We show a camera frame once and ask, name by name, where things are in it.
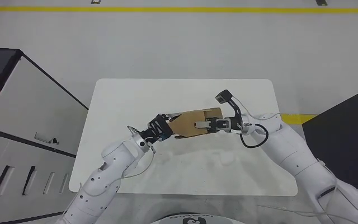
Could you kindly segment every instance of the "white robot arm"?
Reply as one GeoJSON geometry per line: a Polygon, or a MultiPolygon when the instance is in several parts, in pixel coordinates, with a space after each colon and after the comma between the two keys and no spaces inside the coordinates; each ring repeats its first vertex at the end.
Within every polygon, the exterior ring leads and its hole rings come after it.
{"type": "MultiPolygon", "coordinates": [[[[241,114],[239,107],[232,101],[228,90],[221,92],[216,99],[219,103],[227,102],[235,110],[235,117],[210,119],[207,122],[196,122],[197,128],[206,128],[209,133],[224,130],[240,134],[243,144],[249,148],[261,146],[264,152],[276,164],[296,178],[301,190],[308,196],[312,208],[322,223],[358,223],[358,190],[353,186],[335,178],[325,168],[324,163],[317,160],[311,153],[306,142],[292,128],[282,122],[279,115],[267,114],[260,118],[241,114]],[[258,145],[248,146],[243,136],[251,135],[258,145]]],[[[138,161],[150,149],[155,153],[152,144],[169,138],[173,131],[166,123],[170,116],[158,114],[142,132],[129,127],[132,137],[124,142],[108,146],[102,152],[104,164],[96,169],[84,186],[81,187],[65,214],[56,224],[94,224],[114,198],[120,187],[121,179],[134,169],[138,161]],[[132,144],[138,155],[134,157],[127,144],[132,144]]],[[[183,223],[183,218],[163,220],[166,223],[183,223]]],[[[200,223],[191,216],[191,223],[200,223]]],[[[240,223],[227,218],[207,216],[206,219],[220,223],[240,223]]]]}

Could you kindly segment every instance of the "white tabletop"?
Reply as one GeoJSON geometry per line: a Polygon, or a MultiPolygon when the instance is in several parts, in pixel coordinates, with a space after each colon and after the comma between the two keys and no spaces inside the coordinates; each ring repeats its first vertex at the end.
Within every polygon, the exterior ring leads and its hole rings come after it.
{"type": "MultiPolygon", "coordinates": [[[[111,142],[128,139],[127,125],[138,130],[158,113],[177,113],[221,107],[233,109],[215,96],[228,89],[254,115],[278,113],[269,80],[140,80],[103,79],[96,84],[69,183],[79,189],[103,164],[101,151],[111,142]]],[[[256,144],[246,136],[247,144],[256,144]]],[[[155,145],[151,167],[142,175],[122,180],[119,193],[195,195],[296,195],[295,179],[260,149],[245,148],[235,134],[219,132],[194,138],[170,138],[155,145]]],[[[150,162],[150,151],[133,171],[150,162]]]]}

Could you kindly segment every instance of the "black panel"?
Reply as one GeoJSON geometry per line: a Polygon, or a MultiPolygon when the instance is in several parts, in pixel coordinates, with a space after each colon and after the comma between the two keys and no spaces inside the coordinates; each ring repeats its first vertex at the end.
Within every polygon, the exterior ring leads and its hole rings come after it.
{"type": "Polygon", "coordinates": [[[0,92],[21,56],[19,49],[0,48],[0,92]]]}
{"type": "Polygon", "coordinates": [[[358,188],[358,94],[302,125],[313,155],[358,188]]]}
{"type": "Polygon", "coordinates": [[[317,5],[319,6],[327,6],[327,2],[326,0],[315,0],[315,2],[317,2],[317,5]]]}

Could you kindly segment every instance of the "yellow floor stripe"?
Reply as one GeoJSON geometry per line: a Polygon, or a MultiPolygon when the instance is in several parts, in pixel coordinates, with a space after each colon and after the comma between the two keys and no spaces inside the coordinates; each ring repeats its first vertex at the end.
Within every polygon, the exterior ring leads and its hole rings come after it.
{"type": "Polygon", "coordinates": [[[313,114],[281,114],[281,118],[286,124],[293,125],[301,125],[315,116],[313,114]]]}
{"type": "Polygon", "coordinates": [[[356,14],[358,8],[262,8],[262,7],[103,7],[103,6],[0,6],[5,12],[154,12],[154,13],[277,13],[356,14]]]}

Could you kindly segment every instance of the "cardboard piece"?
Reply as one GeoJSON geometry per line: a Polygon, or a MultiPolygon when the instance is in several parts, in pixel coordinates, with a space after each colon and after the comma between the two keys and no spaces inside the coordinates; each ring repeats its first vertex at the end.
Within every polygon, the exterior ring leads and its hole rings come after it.
{"type": "Polygon", "coordinates": [[[208,134],[206,129],[195,128],[195,122],[204,122],[206,118],[223,118],[221,108],[209,108],[204,110],[193,110],[181,113],[175,120],[168,123],[173,130],[175,138],[188,138],[208,134]]]}

